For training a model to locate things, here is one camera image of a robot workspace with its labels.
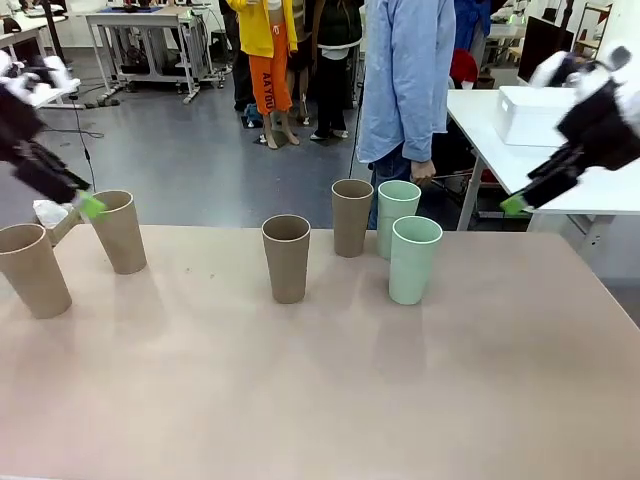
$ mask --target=floor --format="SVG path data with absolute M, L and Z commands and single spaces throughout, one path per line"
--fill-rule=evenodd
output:
M 100 74 L 91 51 L 68 53 L 74 75 L 83 80 L 79 102 L 102 93 Z M 331 226 L 331 185 L 347 178 L 352 165 L 353 137 L 329 146 L 309 140 L 313 127 L 297 127 L 299 147 L 270 151 L 256 144 L 258 130 L 242 127 L 233 110 L 233 83 L 203 89 L 191 105 L 183 105 L 173 86 L 164 91 L 120 93 L 120 105 L 79 111 L 83 135 L 98 190 L 132 192 L 143 224 L 258 227 L 272 215 L 296 213 L 314 228 Z M 355 131 L 356 110 L 347 111 Z M 77 130 L 72 111 L 41 110 L 52 129 Z M 77 133 L 45 132 L 41 142 L 69 167 L 90 179 Z M 0 164 L 0 228 L 30 221 L 38 194 L 9 175 Z M 353 165 L 355 178 L 368 179 L 366 166 Z M 420 213 L 454 230 L 459 204 L 438 188 L 422 198 Z M 522 222 L 482 221 L 480 230 L 522 230 Z M 612 292 L 630 314 L 640 319 L 637 289 Z

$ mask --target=green cup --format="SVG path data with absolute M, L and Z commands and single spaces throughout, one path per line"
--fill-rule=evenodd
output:
M 393 224 L 389 296 L 400 305 L 422 300 L 431 276 L 442 227 L 423 217 L 404 217 Z
M 378 255 L 391 258 L 393 222 L 415 215 L 422 191 L 411 182 L 391 180 L 378 188 Z

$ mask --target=yellow jacket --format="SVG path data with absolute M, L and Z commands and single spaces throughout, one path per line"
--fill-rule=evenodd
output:
M 271 37 L 266 0 L 262 0 L 258 5 L 247 5 L 247 0 L 227 0 L 227 3 L 238 12 L 242 51 L 249 55 L 273 58 L 273 38 Z M 297 52 L 298 40 L 296 27 L 293 23 L 292 0 L 282 0 L 282 7 L 287 27 L 289 52 Z

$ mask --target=hand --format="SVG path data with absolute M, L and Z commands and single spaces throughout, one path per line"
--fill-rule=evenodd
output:
M 411 181 L 419 187 L 426 187 L 436 176 L 436 167 L 432 160 L 411 162 Z

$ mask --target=cup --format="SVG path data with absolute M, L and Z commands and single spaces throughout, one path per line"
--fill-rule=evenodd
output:
M 121 190 L 108 190 L 93 196 L 105 204 L 104 212 L 91 219 L 113 270 L 130 275 L 147 265 L 140 225 L 133 196 Z
M 423 217 L 404 217 L 393 224 L 389 295 L 401 305 L 422 300 L 442 228 Z
M 55 317 L 71 306 L 47 231 L 40 225 L 0 230 L 0 271 L 35 318 Z
M 307 259 L 311 225 L 296 215 L 277 215 L 262 224 L 273 298 L 278 303 L 297 303 L 307 287 Z
M 338 255 L 362 255 L 373 187 L 362 180 L 339 180 L 331 187 L 333 246 Z
M 393 222 L 415 215 L 422 191 L 420 187 L 402 180 L 384 182 L 378 188 L 378 255 L 391 258 Z

